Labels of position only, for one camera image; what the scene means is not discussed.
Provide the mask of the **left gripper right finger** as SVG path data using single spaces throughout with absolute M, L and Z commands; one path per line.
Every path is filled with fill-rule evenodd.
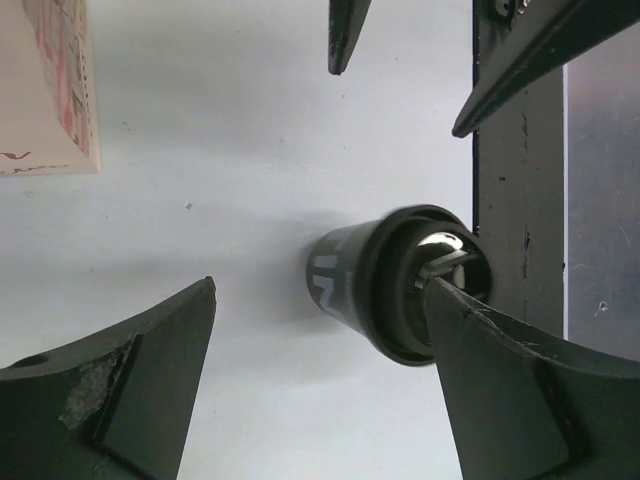
M 636 479 L 639 364 L 565 341 L 441 279 L 426 317 L 466 479 Z

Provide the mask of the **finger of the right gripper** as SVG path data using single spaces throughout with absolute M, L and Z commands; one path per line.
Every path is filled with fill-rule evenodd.
M 639 22 L 637 1 L 515 1 L 452 128 L 464 138 L 531 83 Z
M 364 26 L 371 0 L 330 0 L 328 71 L 341 75 L 347 68 Z

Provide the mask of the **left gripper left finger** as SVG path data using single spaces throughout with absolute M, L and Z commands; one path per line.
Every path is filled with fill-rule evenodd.
M 216 312 L 205 277 L 1 371 L 4 479 L 174 479 Z

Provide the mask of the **black coffee cup lid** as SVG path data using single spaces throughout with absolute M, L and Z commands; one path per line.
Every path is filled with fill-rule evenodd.
M 452 212 L 415 205 L 391 212 L 361 255 L 367 300 L 363 324 L 371 343 L 409 367 L 434 362 L 426 290 L 435 279 L 481 302 L 494 297 L 495 275 L 481 240 Z

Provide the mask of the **dark translucent coffee cup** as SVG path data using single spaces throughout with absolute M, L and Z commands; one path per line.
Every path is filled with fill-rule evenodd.
M 362 250 L 377 221 L 335 229 L 314 245 L 306 265 L 306 282 L 314 303 L 326 314 L 364 334 L 354 299 Z

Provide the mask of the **paper takeout bag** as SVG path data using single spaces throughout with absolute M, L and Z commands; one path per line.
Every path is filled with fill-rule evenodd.
M 2 2 L 2 175 L 100 171 L 93 52 L 86 2 Z

